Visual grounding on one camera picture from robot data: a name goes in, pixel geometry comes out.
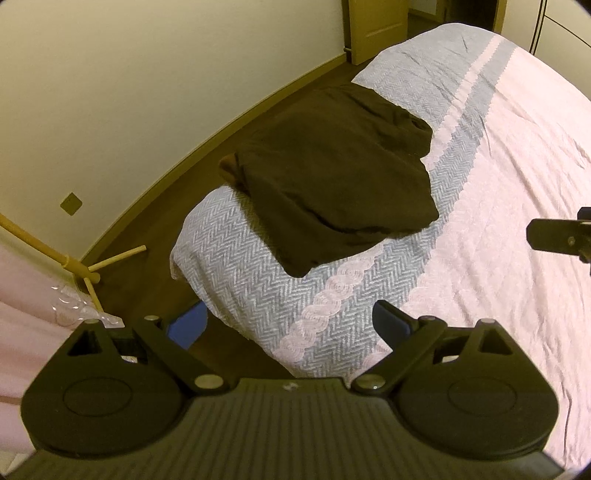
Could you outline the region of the dark brown sweater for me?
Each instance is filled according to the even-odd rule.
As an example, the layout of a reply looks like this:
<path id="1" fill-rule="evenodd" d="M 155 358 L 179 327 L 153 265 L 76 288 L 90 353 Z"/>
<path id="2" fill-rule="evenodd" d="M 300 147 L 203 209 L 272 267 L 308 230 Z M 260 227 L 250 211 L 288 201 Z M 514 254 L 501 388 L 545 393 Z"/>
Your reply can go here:
<path id="1" fill-rule="evenodd" d="M 422 161 L 433 130 L 368 88 L 312 92 L 221 158 L 288 275 L 429 227 L 439 217 Z"/>

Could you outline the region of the wooden clothes rack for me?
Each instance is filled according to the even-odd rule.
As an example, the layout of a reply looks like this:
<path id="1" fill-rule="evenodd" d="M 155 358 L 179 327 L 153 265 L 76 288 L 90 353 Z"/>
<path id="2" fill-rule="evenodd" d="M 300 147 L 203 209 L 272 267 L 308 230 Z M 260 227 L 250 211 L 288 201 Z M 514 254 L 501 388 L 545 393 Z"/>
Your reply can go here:
<path id="1" fill-rule="evenodd" d="M 10 219 L 8 219 L 5 215 L 1 215 L 0 219 L 1 227 L 4 230 L 6 230 L 19 240 L 23 241 L 36 251 L 57 262 L 65 271 L 71 273 L 75 277 L 80 278 L 83 281 L 87 289 L 87 292 L 92 300 L 92 303 L 98 312 L 103 312 L 102 304 L 95 291 L 95 285 L 98 284 L 101 280 L 99 271 L 103 268 L 106 268 L 107 266 L 121 262 L 123 260 L 126 260 L 128 258 L 131 258 L 135 255 L 139 255 L 147 251 L 147 247 L 145 245 L 140 245 L 133 249 L 124 251 L 118 255 L 109 257 L 98 263 L 86 266 L 76 258 L 73 258 L 67 254 L 63 254 L 57 251 L 56 249 L 52 248 L 51 246 L 47 245 L 34 235 L 28 233 L 26 230 L 18 226 Z"/>

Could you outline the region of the pink and grey bedspread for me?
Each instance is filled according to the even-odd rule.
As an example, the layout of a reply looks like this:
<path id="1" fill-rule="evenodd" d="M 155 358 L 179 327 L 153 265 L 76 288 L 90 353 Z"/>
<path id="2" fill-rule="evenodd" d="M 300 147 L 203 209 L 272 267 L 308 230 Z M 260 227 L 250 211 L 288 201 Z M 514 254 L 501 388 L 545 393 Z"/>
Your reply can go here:
<path id="1" fill-rule="evenodd" d="M 590 102 L 500 35 L 448 24 L 315 90 L 226 156 L 186 217 L 175 279 L 297 377 L 352 380 L 389 353 L 385 300 L 499 321 L 559 400 L 547 452 L 590 461 L 590 278 L 527 225 L 590 201 Z"/>

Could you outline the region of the pink hanging cloth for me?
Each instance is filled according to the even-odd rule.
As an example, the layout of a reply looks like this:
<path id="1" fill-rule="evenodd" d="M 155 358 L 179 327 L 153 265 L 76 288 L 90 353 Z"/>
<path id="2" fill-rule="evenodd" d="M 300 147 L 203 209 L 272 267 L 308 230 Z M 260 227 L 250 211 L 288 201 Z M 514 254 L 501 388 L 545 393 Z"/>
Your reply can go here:
<path id="1" fill-rule="evenodd" d="M 44 365 L 83 321 L 108 328 L 123 321 L 100 313 L 90 297 L 23 248 L 1 242 L 1 449 L 34 447 L 20 415 L 22 397 Z"/>

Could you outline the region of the white wardrobe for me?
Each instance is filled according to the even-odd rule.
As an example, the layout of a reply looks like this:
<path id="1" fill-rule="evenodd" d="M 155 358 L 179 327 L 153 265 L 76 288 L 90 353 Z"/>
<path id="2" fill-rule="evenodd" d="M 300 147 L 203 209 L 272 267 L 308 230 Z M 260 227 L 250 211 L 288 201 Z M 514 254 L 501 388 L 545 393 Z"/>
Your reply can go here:
<path id="1" fill-rule="evenodd" d="M 590 97 L 590 13 L 581 2 L 506 1 L 500 32 Z"/>

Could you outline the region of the wooden door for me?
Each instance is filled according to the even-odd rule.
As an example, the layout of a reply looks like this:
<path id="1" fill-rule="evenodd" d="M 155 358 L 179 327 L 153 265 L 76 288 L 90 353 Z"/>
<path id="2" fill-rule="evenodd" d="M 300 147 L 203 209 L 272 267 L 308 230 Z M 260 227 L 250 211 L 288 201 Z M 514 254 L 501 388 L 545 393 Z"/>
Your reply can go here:
<path id="1" fill-rule="evenodd" d="M 407 40 L 409 2 L 349 0 L 351 60 L 360 65 L 384 49 Z"/>

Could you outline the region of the wall socket plate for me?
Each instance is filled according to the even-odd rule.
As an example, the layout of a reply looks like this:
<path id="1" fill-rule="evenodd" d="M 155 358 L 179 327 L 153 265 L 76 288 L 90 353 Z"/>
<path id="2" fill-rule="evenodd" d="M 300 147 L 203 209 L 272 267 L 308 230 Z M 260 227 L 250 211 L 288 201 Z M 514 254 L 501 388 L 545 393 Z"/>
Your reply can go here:
<path id="1" fill-rule="evenodd" d="M 60 208 L 69 216 L 73 216 L 82 205 L 82 200 L 74 192 L 70 192 L 60 203 Z"/>

